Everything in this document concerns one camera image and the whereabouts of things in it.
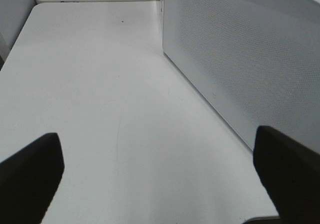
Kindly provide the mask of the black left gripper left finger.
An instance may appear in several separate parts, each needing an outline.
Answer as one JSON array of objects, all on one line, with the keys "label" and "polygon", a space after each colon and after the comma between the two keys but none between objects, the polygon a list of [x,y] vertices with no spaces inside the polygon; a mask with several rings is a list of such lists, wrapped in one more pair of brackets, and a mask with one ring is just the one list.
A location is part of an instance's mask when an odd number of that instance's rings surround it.
[{"label": "black left gripper left finger", "polygon": [[57,133],[46,133],[0,164],[1,223],[41,223],[65,169]]}]

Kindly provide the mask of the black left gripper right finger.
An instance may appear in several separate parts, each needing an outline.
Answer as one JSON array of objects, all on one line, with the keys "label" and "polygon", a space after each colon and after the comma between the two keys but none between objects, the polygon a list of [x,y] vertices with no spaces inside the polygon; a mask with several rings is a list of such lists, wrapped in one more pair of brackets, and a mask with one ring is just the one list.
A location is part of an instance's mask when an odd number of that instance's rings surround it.
[{"label": "black left gripper right finger", "polygon": [[255,137],[253,165],[282,222],[319,223],[319,154],[270,126]]}]

